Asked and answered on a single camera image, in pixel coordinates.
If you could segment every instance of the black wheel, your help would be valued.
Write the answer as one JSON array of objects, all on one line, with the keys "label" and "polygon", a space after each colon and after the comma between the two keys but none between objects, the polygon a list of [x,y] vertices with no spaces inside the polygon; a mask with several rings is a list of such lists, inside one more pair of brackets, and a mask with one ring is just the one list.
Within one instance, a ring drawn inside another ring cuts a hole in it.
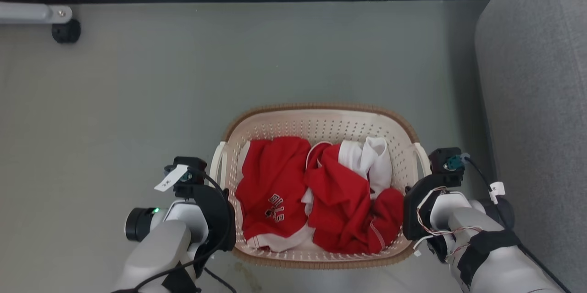
[{"label": "black wheel", "polygon": [[59,44],[74,44],[79,40],[81,33],[82,26],[75,19],[66,23],[54,23],[51,26],[53,39]]}]

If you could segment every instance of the brown basket rim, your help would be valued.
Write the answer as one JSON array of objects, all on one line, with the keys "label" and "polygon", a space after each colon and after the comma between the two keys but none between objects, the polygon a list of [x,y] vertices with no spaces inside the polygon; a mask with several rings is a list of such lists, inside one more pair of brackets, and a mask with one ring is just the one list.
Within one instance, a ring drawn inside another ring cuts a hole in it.
[{"label": "brown basket rim", "polygon": [[[275,111],[292,111],[292,110],[339,110],[339,111],[360,111],[367,113],[375,113],[386,116],[397,122],[407,133],[412,143],[419,143],[415,130],[411,124],[398,113],[390,111],[383,107],[375,105],[361,105],[361,104],[347,104],[347,103],[295,103],[295,104],[281,104],[281,105],[266,105],[255,107],[246,111],[241,116],[237,117],[231,124],[229,124],[222,140],[228,141],[231,134],[237,126],[246,120],[248,117],[258,115],[260,113],[268,113]],[[413,247],[415,242],[411,242],[401,253],[384,258],[377,258],[373,260],[357,260],[357,261],[294,261],[294,260],[276,260],[270,258],[257,257],[244,253],[240,249],[234,248],[233,255],[235,257],[251,264],[260,266],[274,266],[277,268],[290,269],[314,269],[314,270],[341,270],[341,269],[356,269],[356,268],[373,268],[375,266],[386,266],[396,264],[404,261],[413,254]]]}]

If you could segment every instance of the laundry basket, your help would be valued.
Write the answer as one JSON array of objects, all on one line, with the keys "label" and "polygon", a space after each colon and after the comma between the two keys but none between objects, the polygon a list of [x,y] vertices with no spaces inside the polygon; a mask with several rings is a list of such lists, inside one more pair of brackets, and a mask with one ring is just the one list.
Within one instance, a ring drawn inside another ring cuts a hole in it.
[{"label": "laundry basket", "polygon": [[296,248],[275,253],[248,246],[242,231],[241,205],[234,197],[238,185],[238,155],[249,140],[279,136],[306,138],[312,145],[319,141],[365,141],[369,136],[385,138],[392,159],[392,186],[402,193],[406,186],[417,182],[419,172],[420,175],[430,174],[428,157],[411,125],[381,107],[312,103],[252,109],[228,127],[210,167],[210,175],[222,188],[230,191],[229,201],[236,212],[237,243],[233,253],[237,257],[253,264],[283,268],[349,269],[394,264],[413,253],[413,243],[405,239],[402,232],[392,245],[378,254],[340,254]]}]

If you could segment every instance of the white basket handle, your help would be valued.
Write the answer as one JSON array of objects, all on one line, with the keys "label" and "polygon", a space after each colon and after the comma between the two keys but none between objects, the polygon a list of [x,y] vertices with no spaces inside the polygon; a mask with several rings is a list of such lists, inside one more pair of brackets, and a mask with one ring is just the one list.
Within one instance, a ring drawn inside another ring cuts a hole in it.
[{"label": "white basket handle", "polygon": [[[221,141],[214,151],[214,157],[212,157],[212,163],[210,164],[210,177],[218,183],[218,185],[224,190],[226,184],[226,142]],[[222,162],[222,173],[220,174],[220,180],[218,180],[218,170],[220,169],[220,162]]]},{"label": "white basket handle", "polygon": [[[424,176],[428,176],[432,174],[430,170],[430,160],[428,159],[428,155],[426,154],[425,149],[420,145],[420,143],[412,144],[414,147],[414,153],[420,160],[420,164],[422,165],[422,172],[424,172]],[[418,165],[414,166],[414,177],[416,180],[418,178]]]}]

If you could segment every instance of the gray sofa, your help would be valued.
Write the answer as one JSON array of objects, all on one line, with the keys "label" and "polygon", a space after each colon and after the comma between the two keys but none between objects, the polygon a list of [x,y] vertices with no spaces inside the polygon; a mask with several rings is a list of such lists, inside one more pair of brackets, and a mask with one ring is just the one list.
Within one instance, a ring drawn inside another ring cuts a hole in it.
[{"label": "gray sofa", "polygon": [[476,28],[497,178],[522,242],[587,287],[587,0],[491,0]]}]

